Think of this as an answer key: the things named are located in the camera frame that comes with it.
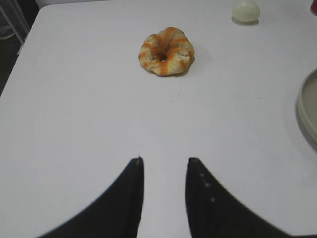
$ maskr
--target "floor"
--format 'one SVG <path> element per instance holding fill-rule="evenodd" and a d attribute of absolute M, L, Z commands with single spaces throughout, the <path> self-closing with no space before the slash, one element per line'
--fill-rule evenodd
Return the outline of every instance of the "floor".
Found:
<path fill-rule="evenodd" d="M 0 95 L 18 58 L 21 43 L 16 36 L 0 41 Z"/>

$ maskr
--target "table surface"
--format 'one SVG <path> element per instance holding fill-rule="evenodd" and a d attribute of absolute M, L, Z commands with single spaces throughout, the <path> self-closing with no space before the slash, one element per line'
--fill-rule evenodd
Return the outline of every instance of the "table surface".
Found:
<path fill-rule="evenodd" d="M 317 67 L 310 0 L 113 0 L 44 7 L 0 98 L 0 236 L 36 237 L 94 201 L 131 158 L 145 160 L 139 238 L 183 237 L 189 157 L 255 213 L 317 234 L 317 153 L 295 102 Z M 183 76 L 139 66 L 144 39 L 183 30 Z"/>

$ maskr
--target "egg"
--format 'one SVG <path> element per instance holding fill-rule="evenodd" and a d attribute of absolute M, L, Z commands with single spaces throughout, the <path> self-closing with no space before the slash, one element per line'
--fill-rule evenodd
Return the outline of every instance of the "egg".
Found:
<path fill-rule="evenodd" d="M 242 22 L 255 21 L 260 14 L 259 6 L 253 0 L 237 0 L 232 10 L 233 17 Z"/>

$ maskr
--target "donut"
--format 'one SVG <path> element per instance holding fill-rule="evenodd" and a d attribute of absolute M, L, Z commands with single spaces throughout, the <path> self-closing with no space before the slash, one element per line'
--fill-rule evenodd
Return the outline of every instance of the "donut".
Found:
<path fill-rule="evenodd" d="M 194 47 L 184 32 L 175 27 L 167 27 L 145 39 L 139 61 L 147 71 L 165 76 L 184 72 L 194 55 Z"/>

